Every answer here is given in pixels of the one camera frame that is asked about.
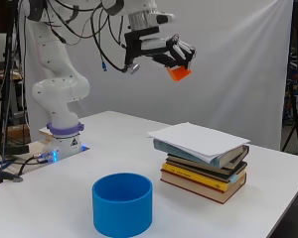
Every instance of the white backdrop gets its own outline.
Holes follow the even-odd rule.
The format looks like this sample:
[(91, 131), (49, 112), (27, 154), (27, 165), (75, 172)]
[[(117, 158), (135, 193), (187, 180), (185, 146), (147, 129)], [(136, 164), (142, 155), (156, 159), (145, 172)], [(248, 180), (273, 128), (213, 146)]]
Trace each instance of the white backdrop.
[[(198, 54), (190, 77), (180, 83), (149, 59), (139, 59), (134, 75), (120, 74), (108, 65), (103, 72), (93, 40), (69, 48), (71, 61), (91, 85), (88, 98), (71, 104), (79, 117), (114, 110), (160, 122), (192, 122), (216, 128), (279, 149), (292, 1), (290, 0), (157, 0), (160, 11), (174, 13), (177, 21), (162, 35), (179, 33)], [(81, 31), (87, 15), (72, 23)], [(117, 32), (119, 18), (112, 20)], [(69, 43), (76, 37), (61, 30)], [(102, 34), (102, 46), (116, 64), (124, 51)], [(32, 85), (45, 72), (38, 63), (28, 34), (27, 100), (31, 135), (49, 121), (32, 98)]]

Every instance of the blue cup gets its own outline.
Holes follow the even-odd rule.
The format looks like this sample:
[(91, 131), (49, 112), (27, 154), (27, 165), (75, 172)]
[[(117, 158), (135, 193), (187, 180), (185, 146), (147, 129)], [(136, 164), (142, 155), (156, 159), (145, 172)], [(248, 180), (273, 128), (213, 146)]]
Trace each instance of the blue cup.
[(93, 224), (109, 237), (131, 237), (152, 222), (152, 183), (136, 174), (101, 178), (92, 187)]

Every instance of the orange block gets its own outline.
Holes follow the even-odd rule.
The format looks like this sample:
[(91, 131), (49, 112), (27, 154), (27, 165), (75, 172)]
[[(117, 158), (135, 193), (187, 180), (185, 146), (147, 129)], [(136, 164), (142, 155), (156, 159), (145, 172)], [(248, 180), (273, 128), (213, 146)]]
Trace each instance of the orange block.
[(176, 69), (170, 69), (169, 67), (167, 67), (167, 70), (174, 81), (181, 81), (183, 78), (191, 73), (191, 70), (185, 69), (184, 66), (178, 67)]

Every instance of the sheet of paper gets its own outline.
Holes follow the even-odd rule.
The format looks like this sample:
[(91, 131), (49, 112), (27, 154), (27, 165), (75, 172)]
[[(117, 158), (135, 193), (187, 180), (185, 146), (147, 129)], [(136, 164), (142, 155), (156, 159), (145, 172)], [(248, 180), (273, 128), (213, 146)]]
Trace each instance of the sheet of paper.
[(148, 132), (148, 134), (207, 162), (249, 142), (240, 137), (191, 123), (182, 123), (156, 132)]

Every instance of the table surface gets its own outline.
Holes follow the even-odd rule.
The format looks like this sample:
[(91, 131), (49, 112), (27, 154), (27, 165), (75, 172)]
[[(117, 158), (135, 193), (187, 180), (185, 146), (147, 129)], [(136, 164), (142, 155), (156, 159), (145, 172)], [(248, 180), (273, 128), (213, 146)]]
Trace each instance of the table surface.
[(160, 181), (166, 154), (146, 132), (168, 125), (110, 111), (81, 122), (90, 150), (0, 184), (0, 237), (102, 237), (91, 187), (113, 173), (153, 182), (153, 224), (139, 237), (266, 237), (298, 192), (298, 157), (250, 146), (246, 185), (220, 205)]

